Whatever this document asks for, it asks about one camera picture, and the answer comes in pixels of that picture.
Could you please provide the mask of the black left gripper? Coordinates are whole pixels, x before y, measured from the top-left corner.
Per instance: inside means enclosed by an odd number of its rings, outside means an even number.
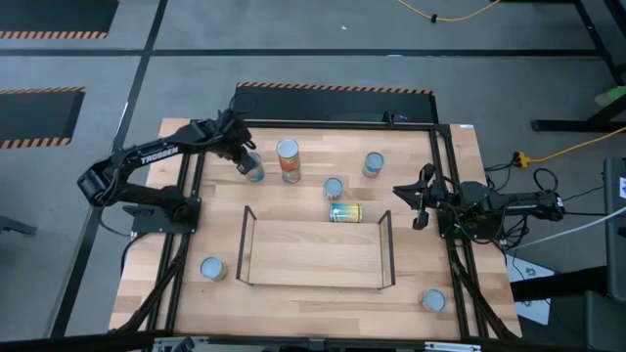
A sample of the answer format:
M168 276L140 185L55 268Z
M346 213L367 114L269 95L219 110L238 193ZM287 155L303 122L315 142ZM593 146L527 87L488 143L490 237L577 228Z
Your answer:
M248 150L255 150L256 144L252 141L245 122L233 110L218 112L218 142L219 155L222 157L242 157ZM247 154L237 163L237 170L247 175L251 170L251 156Z

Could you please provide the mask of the blue green label tin can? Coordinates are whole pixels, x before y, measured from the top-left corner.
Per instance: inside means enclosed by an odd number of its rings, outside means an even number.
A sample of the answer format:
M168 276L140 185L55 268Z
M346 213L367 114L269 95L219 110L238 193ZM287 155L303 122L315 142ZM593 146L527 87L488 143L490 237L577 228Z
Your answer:
M246 174L246 178L249 182L260 182L265 177L262 158L260 154L256 152L249 152L248 155L255 161L255 166L249 170Z

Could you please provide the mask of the pineapple can red label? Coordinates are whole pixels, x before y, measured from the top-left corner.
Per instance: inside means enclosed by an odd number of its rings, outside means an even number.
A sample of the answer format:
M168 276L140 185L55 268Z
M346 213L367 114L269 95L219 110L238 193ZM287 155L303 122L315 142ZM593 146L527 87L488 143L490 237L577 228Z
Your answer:
M281 169L292 172L299 168L299 146L293 139L284 139L278 142L276 152L279 158Z

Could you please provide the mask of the tin can teal orange label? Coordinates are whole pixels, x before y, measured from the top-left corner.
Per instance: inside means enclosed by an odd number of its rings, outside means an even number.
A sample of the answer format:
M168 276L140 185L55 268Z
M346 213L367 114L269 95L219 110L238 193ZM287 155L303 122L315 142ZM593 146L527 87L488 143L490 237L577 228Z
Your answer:
M363 174L368 178L377 178L384 166L384 157L378 152L368 153L363 164Z

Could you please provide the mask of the tin can orange grey label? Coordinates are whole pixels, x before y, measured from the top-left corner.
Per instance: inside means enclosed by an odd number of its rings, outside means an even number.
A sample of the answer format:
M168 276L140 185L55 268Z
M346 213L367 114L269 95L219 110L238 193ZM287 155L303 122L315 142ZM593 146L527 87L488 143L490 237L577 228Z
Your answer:
M447 299L446 295L436 288L429 288L420 295L420 304L428 312L441 312L445 309Z

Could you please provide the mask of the black hazard striped floor mat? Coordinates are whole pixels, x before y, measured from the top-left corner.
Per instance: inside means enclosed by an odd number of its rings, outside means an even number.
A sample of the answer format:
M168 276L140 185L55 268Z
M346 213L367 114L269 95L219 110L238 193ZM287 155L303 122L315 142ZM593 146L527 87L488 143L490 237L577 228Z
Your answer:
M247 119L382 122L390 111L407 122L439 122L433 93L416 88L243 81L231 104Z
M0 39L104 39L119 0L0 0Z
M85 87L0 90L0 149L67 146Z

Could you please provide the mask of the clear rectangular tray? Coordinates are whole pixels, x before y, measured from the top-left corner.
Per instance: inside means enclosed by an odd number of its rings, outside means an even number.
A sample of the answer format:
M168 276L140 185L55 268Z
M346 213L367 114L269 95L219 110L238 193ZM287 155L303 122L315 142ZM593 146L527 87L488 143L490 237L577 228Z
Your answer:
M247 205L236 279L249 286L394 286L391 212L361 223L263 220Z

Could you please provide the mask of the tin can olive label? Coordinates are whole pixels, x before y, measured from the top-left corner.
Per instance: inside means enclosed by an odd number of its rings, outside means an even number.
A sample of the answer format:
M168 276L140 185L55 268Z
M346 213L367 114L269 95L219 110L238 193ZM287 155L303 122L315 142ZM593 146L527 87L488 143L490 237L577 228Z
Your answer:
M206 257L200 266L201 275L214 282L222 281L228 275L228 266L219 257Z

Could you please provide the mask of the white paper sheet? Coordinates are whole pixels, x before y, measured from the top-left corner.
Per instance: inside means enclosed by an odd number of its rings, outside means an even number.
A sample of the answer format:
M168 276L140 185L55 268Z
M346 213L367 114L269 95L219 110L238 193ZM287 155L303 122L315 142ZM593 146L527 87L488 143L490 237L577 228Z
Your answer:
M551 277L553 270L519 259L514 255L506 255L507 270L510 283L530 279ZM519 301L515 303L517 314L525 319L546 326L550 321L551 299Z

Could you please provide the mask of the black cabinet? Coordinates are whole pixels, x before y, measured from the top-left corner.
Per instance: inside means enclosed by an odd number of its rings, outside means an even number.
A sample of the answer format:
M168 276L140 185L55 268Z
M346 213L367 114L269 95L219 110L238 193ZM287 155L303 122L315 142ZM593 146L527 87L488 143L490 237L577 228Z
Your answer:
M604 211L608 294L626 303L626 158L604 161Z

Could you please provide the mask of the dark furniture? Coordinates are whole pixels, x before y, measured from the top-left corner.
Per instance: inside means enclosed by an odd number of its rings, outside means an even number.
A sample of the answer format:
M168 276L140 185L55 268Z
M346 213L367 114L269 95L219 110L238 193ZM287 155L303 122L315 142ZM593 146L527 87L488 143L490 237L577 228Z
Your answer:
M586 347L626 352L626 269L600 266L512 283L514 301L581 294Z

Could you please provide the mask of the green object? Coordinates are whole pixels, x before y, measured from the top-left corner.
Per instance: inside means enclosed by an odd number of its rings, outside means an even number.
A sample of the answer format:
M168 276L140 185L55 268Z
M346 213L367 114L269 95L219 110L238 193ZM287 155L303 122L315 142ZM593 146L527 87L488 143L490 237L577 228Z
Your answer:
M607 107L620 97L626 94L626 86L616 86L610 88L607 91L600 93L594 98L594 102L599 107Z

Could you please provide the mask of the dark grey stand foot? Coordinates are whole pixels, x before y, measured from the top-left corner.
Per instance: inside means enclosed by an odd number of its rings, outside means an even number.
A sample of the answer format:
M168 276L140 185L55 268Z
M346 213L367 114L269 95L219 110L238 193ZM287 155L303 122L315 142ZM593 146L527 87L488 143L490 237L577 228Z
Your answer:
M0 215L0 233L17 232L23 235L31 236L35 233L35 231L36 227L34 226L30 226L10 217Z

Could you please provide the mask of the black aluminium table frame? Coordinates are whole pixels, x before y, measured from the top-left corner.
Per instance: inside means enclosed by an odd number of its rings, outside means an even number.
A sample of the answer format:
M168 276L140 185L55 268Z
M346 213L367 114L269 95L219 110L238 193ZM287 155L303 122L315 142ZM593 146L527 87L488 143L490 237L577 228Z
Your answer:
M414 213L392 191L413 183L435 154L453 151L465 180L483 178L472 128L454 125L449 137L432 138L423 124L378 122L255 120L251 134L266 175L248 182L234 165L217 156L205 159L199 194L201 218L186 259L174 331L178 334L306 336L365 339L458 339L459 316L453 302L440 313L419 304L435 287L453 291L445 241L435 223L416 231ZM282 179L276 152L279 141L299 146L301 179ZM384 166L377 178L363 174L368 153L378 152ZM382 290L305 286L248 286L234 276L220 283L205 279L201 261L210 255L237 265L244 208L260 219L321 221L329 206L322 183L342 180L347 197L362 204L369 220L389 210L394 236L396 283Z

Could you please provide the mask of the black desk leg frame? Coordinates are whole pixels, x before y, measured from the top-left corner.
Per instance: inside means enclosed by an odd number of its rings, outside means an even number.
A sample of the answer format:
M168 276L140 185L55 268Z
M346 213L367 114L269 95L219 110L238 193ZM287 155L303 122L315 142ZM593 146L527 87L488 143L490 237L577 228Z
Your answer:
M622 77L626 77L626 62L620 65L605 47L600 33L596 29L591 17L587 13L582 0L571 0L575 6L589 36L595 46L596 53L607 66L611 78L617 85L626 86ZM617 25L621 35L626 39L626 8L621 0L602 0L610 13L613 22ZM558 119L535 119L530 125L536 132L589 132L589 133L626 133L626 121L617 121L616 118L626 113L626 95L618 98L613 103L601 108L591 117L583 120L558 120Z

